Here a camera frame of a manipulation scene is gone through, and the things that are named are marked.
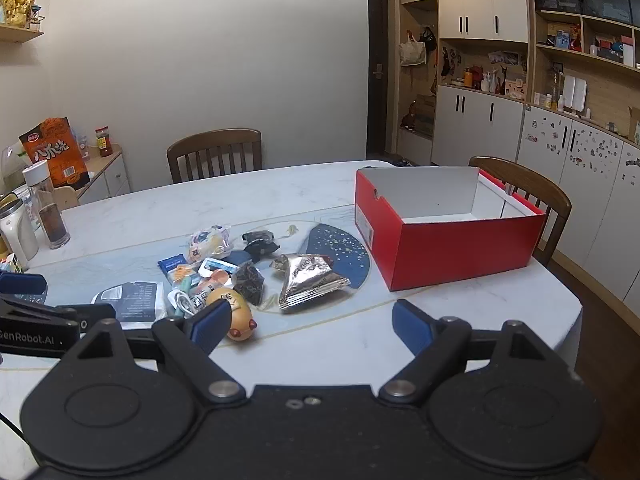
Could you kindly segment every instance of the black cable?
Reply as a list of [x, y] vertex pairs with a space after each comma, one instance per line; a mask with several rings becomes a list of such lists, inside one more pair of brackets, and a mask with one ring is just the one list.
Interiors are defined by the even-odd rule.
[[27, 439], [24, 437], [24, 434], [18, 429], [18, 427], [14, 423], [12, 423], [8, 418], [6, 418], [2, 414], [2, 412], [0, 412], [0, 420], [2, 420], [11, 430], [13, 430], [14, 433], [17, 436], [19, 436], [27, 446], [29, 445], [29, 443], [27, 442]]

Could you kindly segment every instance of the wooden floor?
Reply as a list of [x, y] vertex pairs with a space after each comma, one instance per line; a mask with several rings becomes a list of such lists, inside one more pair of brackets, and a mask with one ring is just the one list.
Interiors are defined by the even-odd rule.
[[589, 466], [603, 480], [640, 478], [640, 336], [555, 262], [549, 270], [582, 303], [576, 371], [600, 400], [605, 425]]

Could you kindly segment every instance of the dining table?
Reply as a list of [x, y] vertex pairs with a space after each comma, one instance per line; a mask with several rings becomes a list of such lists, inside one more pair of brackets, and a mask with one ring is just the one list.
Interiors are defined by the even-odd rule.
[[[354, 224], [356, 172], [371, 166], [390, 165], [361, 160], [253, 171], [72, 208], [63, 212], [70, 241], [50, 250], [38, 230], [40, 249], [28, 272], [46, 277], [50, 306], [89, 303], [123, 280], [164, 282], [166, 297], [171, 287], [158, 261], [184, 250], [190, 235], [200, 229], [227, 226], [239, 249], [242, 233], [268, 229], [280, 251], [293, 251], [320, 226], [327, 236], [342, 236], [360, 248], [361, 283], [342, 295], [332, 292], [326, 302], [292, 316], [280, 312], [277, 304], [260, 307], [251, 339], [225, 340], [211, 353], [249, 396], [256, 384], [370, 384], [377, 392], [414, 357], [391, 323], [392, 307], [400, 298], [435, 319], [455, 316], [474, 329], [499, 330], [508, 319], [521, 320], [570, 368], [575, 366], [582, 306], [533, 257], [521, 269], [390, 292]], [[259, 269], [270, 272], [266, 264]], [[279, 291], [270, 283], [269, 294], [275, 296]], [[0, 412], [18, 427], [24, 399], [56, 362], [2, 354]], [[154, 367], [154, 362], [140, 364]], [[484, 364], [469, 363], [468, 369]], [[0, 478], [23, 479], [35, 468], [29, 447], [0, 422]]]

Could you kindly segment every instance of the dark door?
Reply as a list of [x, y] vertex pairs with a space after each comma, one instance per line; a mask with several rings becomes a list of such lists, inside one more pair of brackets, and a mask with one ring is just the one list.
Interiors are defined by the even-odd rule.
[[388, 34], [387, 0], [369, 0], [367, 154], [382, 154], [385, 151]]

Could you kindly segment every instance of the door handle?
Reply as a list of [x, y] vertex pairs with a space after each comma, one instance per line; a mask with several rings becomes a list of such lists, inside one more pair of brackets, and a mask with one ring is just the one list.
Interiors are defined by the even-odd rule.
[[385, 75], [385, 73], [382, 72], [382, 63], [376, 64], [376, 71], [373, 73], [373, 75], [376, 76], [376, 79], [382, 79], [382, 76]]

